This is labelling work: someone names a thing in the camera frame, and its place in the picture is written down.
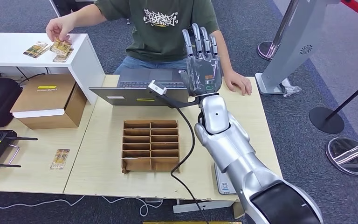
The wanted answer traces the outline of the person's left hand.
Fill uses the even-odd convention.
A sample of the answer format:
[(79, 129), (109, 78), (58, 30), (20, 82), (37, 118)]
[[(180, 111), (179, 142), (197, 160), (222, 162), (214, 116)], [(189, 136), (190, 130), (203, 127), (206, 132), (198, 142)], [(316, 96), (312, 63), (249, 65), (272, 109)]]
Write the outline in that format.
[(252, 85), (248, 78), (233, 70), (228, 70), (224, 72), (224, 80), (229, 90), (235, 92), (235, 87), (238, 87), (241, 90), (242, 95), (251, 95)]

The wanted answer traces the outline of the person's right hand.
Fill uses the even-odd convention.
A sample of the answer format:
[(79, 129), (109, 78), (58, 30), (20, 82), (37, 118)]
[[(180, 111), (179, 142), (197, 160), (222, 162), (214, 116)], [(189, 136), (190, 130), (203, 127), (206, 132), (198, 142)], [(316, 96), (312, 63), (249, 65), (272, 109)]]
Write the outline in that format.
[(46, 34), (50, 41), (56, 39), (60, 41), (69, 41), (69, 32), (75, 27), (75, 19), (72, 14), (51, 19), (46, 26)]

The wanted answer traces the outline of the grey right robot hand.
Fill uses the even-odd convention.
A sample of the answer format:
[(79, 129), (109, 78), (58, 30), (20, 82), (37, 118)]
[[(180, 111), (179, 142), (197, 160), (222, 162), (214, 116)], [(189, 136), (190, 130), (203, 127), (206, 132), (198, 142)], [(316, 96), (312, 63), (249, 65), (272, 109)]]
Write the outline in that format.
[(192, 24), (192, 31), (194, 38), (187, 29), (182, 30), (187, 69), (181, 72), (181, 78), (192, 97), (216, 93), (222, 85), (216, 38), (196, 23)]

